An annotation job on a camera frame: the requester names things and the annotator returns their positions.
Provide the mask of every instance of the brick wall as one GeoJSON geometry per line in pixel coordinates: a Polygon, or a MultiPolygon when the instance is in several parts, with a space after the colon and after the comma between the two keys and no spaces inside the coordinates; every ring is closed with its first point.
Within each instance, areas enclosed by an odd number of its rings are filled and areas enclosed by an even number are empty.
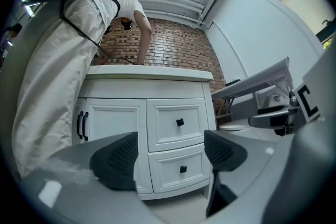
{"type": "MultiPolygon", "coordinates": [[[[149,18],[152,37],[145,59],[147,66],[187,68],[209,71],[214,77],[210,83],[211,91],[224,87],[224,77],[218,59],[205,33],[169,20],[149,18]]],[[[123,30],[119,19],[111,23],[109,34],[103,36],[101,47],[111,56],[123,56],[136,61],[140,40],[140,31],[134,25],[130,30],[123,30]]],[[[100,53],[92,65],[124,65],[125,60],[110,60],[100,53]]]]}

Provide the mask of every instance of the black strap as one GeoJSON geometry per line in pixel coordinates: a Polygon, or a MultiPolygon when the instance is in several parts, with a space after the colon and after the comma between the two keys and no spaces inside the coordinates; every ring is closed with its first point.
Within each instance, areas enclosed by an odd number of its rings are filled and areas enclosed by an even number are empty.
{"type": "Polygon", "coordinates": [[[120,10],[120,4],[119,4],[118,0],[112,0],[112,1],[115,2],[115,4],[117,5],[117,8],[118,8],[117,14],[115,15],[115,18],[117,18],[119,10],[120,10]]]}

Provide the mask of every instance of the drawer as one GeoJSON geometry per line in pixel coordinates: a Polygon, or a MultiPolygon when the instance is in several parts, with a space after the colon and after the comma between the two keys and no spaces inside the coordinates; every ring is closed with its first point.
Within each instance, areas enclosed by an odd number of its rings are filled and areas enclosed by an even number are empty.
{"type": "Polygon", "coordinates": [[[208,128],[204,99],[147,100],[147,128],[149,152],[203,143],[208,128]],[[183,125],[178,126],[178,119],[183,125]]]}
{"type": "Polygon", "coordinates": [[[210,176],[204,144],[149,153],[149,164],[154,193],[185,188],[210,176]]]}

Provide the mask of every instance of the white t-shirt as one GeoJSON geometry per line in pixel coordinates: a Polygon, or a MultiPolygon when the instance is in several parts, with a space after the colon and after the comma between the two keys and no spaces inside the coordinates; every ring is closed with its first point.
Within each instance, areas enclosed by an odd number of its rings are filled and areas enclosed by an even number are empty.
{"type": "MultiPolygon", "coordinates": [[[[97,5],[100,14],[103,18],[105,29],[111,24],[117,14],[117,5],[112,0],[93,0],[97,5]]],[[[118,13],[118,18],[125,17],[132,20],[135,23],[134,12],[136,10],[140,11],[144,16],[142,6],[138,0],[117,0],[120,4],[120,10],[118,13]]]]}

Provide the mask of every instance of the black square knob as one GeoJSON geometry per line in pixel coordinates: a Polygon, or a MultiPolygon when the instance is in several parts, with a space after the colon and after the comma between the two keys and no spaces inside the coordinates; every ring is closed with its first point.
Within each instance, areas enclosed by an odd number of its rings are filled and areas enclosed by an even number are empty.
{"type": "Polygon", "coordinates": [[[187,171],[187,167],[186,166],[181,166],[180,167],[180,173],[185,173],[187,171]]]}
{"type": "Polygon", "coordinates": [[[180,126],[182,126],[184,124],[184,121],[183,121],[182,118],[180,118],[180,119],[176,120],[176,123],[180,127],[180,126]]]}

